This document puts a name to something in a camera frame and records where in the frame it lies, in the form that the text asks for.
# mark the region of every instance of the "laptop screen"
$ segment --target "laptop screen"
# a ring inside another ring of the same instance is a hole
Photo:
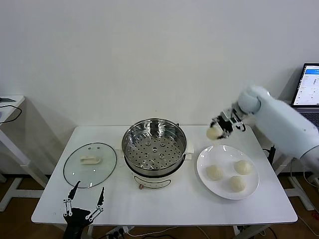
[[[292,106],[319,106],[319,64],[305,64]]]

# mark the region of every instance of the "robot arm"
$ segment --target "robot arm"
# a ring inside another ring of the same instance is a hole
[[[285,155],[301,159],[309,170],[319,173],[319,132],[310,121],[286,103],[275,100],[262,87],[242,92],[238,102],[214,118],[207,131],[210,139],[226,138],[242,119],[253,115],[256,127]]]

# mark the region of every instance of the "laptop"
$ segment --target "laptop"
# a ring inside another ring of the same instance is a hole
[[[319,63],[304,64],[291,107],[319,128]]]

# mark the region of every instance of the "stainless steel steamer basket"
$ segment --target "stainless steel steamer basket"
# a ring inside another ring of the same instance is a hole
[[[122,151],[133,172],[160,178],[183,164],[186,144],[186,136],[178,125],[165,119],[146,119],[125,132]]]

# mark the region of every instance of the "white plate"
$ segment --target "white plate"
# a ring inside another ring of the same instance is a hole
[[[239,160],[247,160],[251,163],[253,170],[249,175],[237,173],[234,163]],[[208,177],[206,168],[211,165],[217,165],[223,169],[224,176],[221,180],[213,181]],[[201,181],[210,191],[227,199],[247,198],[256,191],[259,185],[258,171],[253,161],[243,152],[227,145],[210,146],[204,149],[197,159],[197,172]],[[229,185],[229,179],[235,175],[243,177],[246,182],[246,188],[239,193],[233,192]]]

